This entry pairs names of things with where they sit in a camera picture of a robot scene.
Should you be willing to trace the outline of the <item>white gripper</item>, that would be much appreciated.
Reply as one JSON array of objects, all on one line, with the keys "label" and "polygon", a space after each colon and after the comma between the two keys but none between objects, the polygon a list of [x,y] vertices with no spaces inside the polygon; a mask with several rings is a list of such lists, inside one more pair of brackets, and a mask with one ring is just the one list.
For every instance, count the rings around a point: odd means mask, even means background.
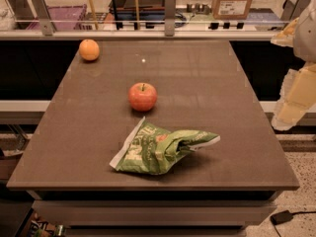
[{"label": "white gripper", "polygon": [[272,126],[276,130],[289,130],[316,104],[316,0],[275,34],[271,43],[293,47],[294,54],[306,61],[299,70],[289,69],[276,102]]}]

